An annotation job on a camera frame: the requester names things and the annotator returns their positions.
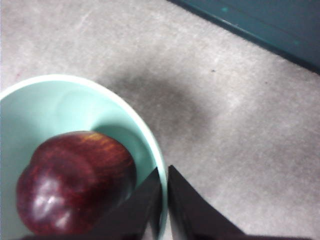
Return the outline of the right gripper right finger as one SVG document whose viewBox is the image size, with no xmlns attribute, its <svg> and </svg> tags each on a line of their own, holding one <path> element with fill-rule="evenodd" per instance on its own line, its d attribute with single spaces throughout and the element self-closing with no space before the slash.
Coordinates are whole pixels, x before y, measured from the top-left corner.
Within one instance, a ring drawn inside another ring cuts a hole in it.
<svg viewBox="0 0 320 240">
<path fill-rule="evenodd" d="M 317 240 L 320 194 L 317 186 L 246 170 L 195 184 L 168 167 L 168 208 L 173 238 L 179 240 Z"/>
</svg>

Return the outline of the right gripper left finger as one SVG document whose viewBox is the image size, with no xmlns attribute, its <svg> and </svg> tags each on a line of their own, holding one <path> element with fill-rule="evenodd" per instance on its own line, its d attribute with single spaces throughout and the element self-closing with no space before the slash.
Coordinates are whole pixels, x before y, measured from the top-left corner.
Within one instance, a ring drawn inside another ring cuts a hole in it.
<svg viewBox="0 0 320 240">
<path fill-rule="evenodd" d="M 131 196 L 116 208 L 103 213 L 84 234 L 27 235 L 23 240 L 141 240 L 149 221 L 160 231 L 162 184 L 155 168 Z"/>
</svg>

